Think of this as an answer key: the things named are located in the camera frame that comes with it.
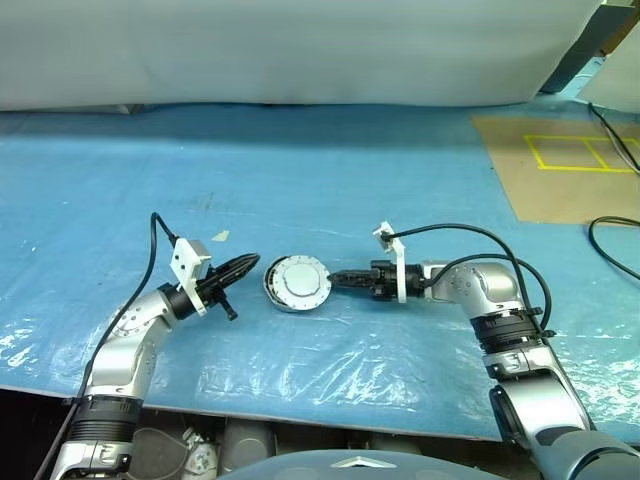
white bracket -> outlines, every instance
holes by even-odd
[[[209,260],[211,255],[201,241],[185,238],[176,240],[171,258],[171,270],[201,317],[207,313],[207,308],[196,292],[196,282],[201,278],[203,271],[206,272],[209,267]]]
[[[373,236],[378,239],[382,248],[387,253],[394,252],[396,254],[396,284],[398,288],[398,303],[407,303],[407,282],[405,280],[405,261],[404,261],[404,245],[398,238],[391,240],[383,240],[382,234],[394,233],[389,222],[384,221],[380,227],[373,231]]]

circular lid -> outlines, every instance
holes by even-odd
[[[267,293],[279,306],[311,310],[329,296],[329,271],[316,258],[292,255],[273,263],[265,274]]]

white backdrop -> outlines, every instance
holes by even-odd
[[[600,0],[1,0],[0,109],[526,101]]]

